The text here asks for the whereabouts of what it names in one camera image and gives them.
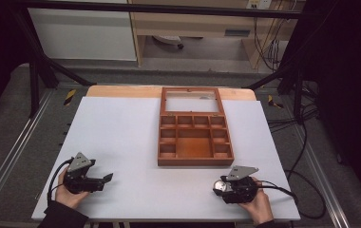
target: wooden board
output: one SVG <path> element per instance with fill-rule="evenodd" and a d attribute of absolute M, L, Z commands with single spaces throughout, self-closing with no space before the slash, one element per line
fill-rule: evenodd
<path fill-rule="evenodd" d="M 169 110 L 175 97 L 186 103 L 214 104 L 216 111 Z M 231 165 L 234 153 L 219 90 L 212 87 L 163 87 L 158 141 L 159 166 Z"/>
<path fill-rule="evenodd" d="M 129 97 L 129 98 L 160 98 L 162 86 L 158 85 L 93 85 L 89 88 L 87 97 Z M 244 88 L 218 89 L 222 100 L 255 101 L 253 90 Z"/>

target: wooden compartment organizer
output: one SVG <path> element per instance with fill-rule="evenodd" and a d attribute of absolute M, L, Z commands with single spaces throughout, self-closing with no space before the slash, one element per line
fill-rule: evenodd
<path fill-rule="evenodd" d="M 219 92 L 209 87 L 164 87 L 158 165 L 231 165 L 234 161 Z"/>

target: hand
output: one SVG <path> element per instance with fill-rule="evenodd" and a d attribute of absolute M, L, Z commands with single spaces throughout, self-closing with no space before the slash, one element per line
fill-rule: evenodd
<path fill-rule="evenodd" d="M 59 187 L 56 189 L 56 201 L 62 203 L 63 205 L 70 207 L 72 209 L 76 209 L 80 202 L 89 195 L 89 192 L 82 192 L 79 194 L 70 193 L 66 187 L 63 185 L 63 178 L 65 177 L 65 173 L 68 167 L 63 170 L 59 175 L 58 184 Z"/>
<path fill-rule="evenodd" d="M 261 182 L 256 178 L 253 178 L 253 180 L 258 186 L 261 186 Z M 256 196 L 251 202 L 239 203 L 238 205 L 249 212 L 254 221 L 254 225 L 259 225 L 274 219 L 269 197 L 264 193 L 263 188 L 257 189 Z"/>

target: white tabletop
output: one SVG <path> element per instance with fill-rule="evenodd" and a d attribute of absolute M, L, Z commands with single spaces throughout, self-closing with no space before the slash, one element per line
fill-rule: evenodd
<path fill-rule="evenodd" d="M 223 100 L 233 165 L 258 167 L 253 176 L 290 189 L 260 102 Z M 225 204 L 213 190 L 230 167 L 158 167 L 160 114 L 158 98 L 84 97 L 51 171 L 33 219 L 47 208 L 48 183 L 55 169 L 82 152 L 96 164 L 87 173 L 102 178 L 114 173 L 104 191 L 92 193 L 78 210 L 96 221 L 248 221 L 235 204 Z M 291 197 L 273 189 L 275 219 L 298 220 Z"/>

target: cable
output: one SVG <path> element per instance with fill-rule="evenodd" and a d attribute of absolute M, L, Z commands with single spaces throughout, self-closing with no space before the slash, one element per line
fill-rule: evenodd
<path fill-rule="evenodd" d="M 255 42 L 255 47 L 256 50 L 258 51 L 258 55 L 260 56 L 260 58 L 263 60 L 264 64 L 266 65 L 266 67 L 268 67 L 271 70 L 274 70 L 271 66 L 269 66 L 269 64 L 267 63 L 266 58 L 264 57 L 264 52 L 266 50 L 263 50 L 263 47 L 260 44 L 260 40 L 257 37 L 257 17 L 254 17 L 254 32 L 255 32 L 255 37 L 254 37 L 254 42 Z"/>
<path fill-rule="evenodd" d="M 326 201 L 325 201 L 325 198 L 322 196 L 322 194 L 320 193 L 319 189 L 316 188 L 316 186 L 314 186 L 313 183 L 311 183 L 310 180 L 308 180 L 307 178 L 305 178 L 302 174 L 298 173 L 298 172 L 295 172 L 294 170 L 284 170 L 284 172 L 288 172 L 289 174 L 295 174 L 297 176 L 299 176 L 301 179 L 303 179 L 305 182 L 307 182 L 312 188 L 313 190 L 317 193 L 317 195 L 319 195 L 321 201 L 322 201 L 322 212 L 320 213 L 320 215 L 316 215 L 316 216 L 310 216 L 308 214 L 305 214 L 301 211 L 298 210 L 299 214 L 303 217 L 306 217 L 308 219 L 321 219 L 322 217 L 325 216 L 326 214 Z"/>
<path fill-rule="evenodd" d="M 53 192 L 53 190 L 55 190 L 56 188 L 58 188 L 58 187 L 60 187 L 60 186 L 62 186 L 63 184 L 61 183 L 61 184 L 58 184 L 58 185 L 56 185 L 55 187 L 53 187 L 52 188 L 52 192 Z"/>
<path fill-rule="evenodd" d="M 266 183 L 270 183 L 272 186 L 270 185 L 257 185 L 257 186 L 246 186 L 246 185 L 239 185 L 237 187 L 237 189 L 255 189 L 255 188 L 271 188 L 271 189 L 275 189 L 275 190 L 278 190 L 278 191 L 281 191 L 283 192 L 284 194 L 292 197 L 295 201 L 295 204 L 298 204 L 298 197 L 296 196 L 295 193 L 291 192 L 291 191 L 288 191 L 287 189 L 285 188 L 282 188 L 282 187 L 278 187 L 277 185 L 269 182 L 269 181 L 266 181 L 266 180 L 258 180 L 256 182 L 266 182 Z"/>
<path fill-rule="evenodd" d="M 309 119 L 316 117 L 318 115 L 318 110 L 317 108 L 311 109 L 309 111 L 305 111 L 308 107 L 315 105 L 315 103 L 312 104 L 308 104 L 305 106 L 305 108 L 303 109 L 303 114 L 302 114 L 302 120 L 303 121 L 308 121 Z M 282 130 L 284 128 L 287 128 L 291 125 L 294 125 L 297 123 L 297 119 L 296 118 L 289 118 L 289 119 L 283 119 L 283 120 L 268 120 L 267 124 L 269 125 L 270 129 L 275 129 L 272 131 L 272 133 L 275 133 L 279 130 Z"/>
<path fill-rule="evenodd" d="M 305 151 L 305 147 L 306 147 L 307 140 L 308 140 L 308 133 L 307 133 L 307 129 L 306 129 L 306 126 L 305 126 L 305 122 L 302 122 L 302 127 L 304 128 L 304 143 L 303 143 L 303 145 L 302 145 L 301 151 L 299 152 L 298 158 L 295 160 L 295 162 L 294 162 L 294 164 L 293 164 L 293 167 L 291 168 L 292 171 L 294 171 L 294 169 L 295 169 L 296 166 L 298 165 L 299 161 L 301 160 L 302 155 L 304 154 L 304 151 Z M 291 174 L 292 174 L 292 173 L 290 173 L 290 174 L 287 176 L 287 180 L 288 180 L 288 181 L 290 180 Z"/>
<path fill-rule="evenodd" d="M 64 161 L 61 165 L 59 165 L 59 167 L 56 169 L 55 173 L 53 174 L 52 179 L 50 180 L 50 184 L 49 184 L 49 189 L 47 191 L 47 206 L 50 206 L 50 203 L 52 202 L 52 191 L 57 188 L 60 185 L 57 185 L 56 187 L 54 187 L 52 189 L 52 185 L 54 183 L 54 180 L 56 179 L 57 174 L 59 173 L 60 169 L 65 165 L 65 164 L 70 164 L 71 162 L 73 162 L 74 158 L 71 158 L 67 161 Z"/>

